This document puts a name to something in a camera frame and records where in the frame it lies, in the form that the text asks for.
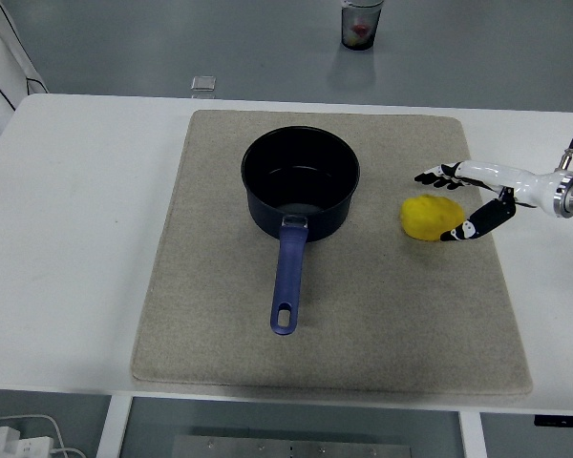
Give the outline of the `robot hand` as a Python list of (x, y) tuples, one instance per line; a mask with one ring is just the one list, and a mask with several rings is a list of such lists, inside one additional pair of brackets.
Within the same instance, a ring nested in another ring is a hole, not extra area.
[(565, 218), (565, 172), (536, 175), (522, 169), (488, 162), (464, 160), (440, 164), (414, 180), (436, 188), (455, 190), (477, 186), (497, 193), (455, 228), (441, 234), (442, 241), (479, 239), (516, 214), (517, 206), (538, 207), (545, 213)]

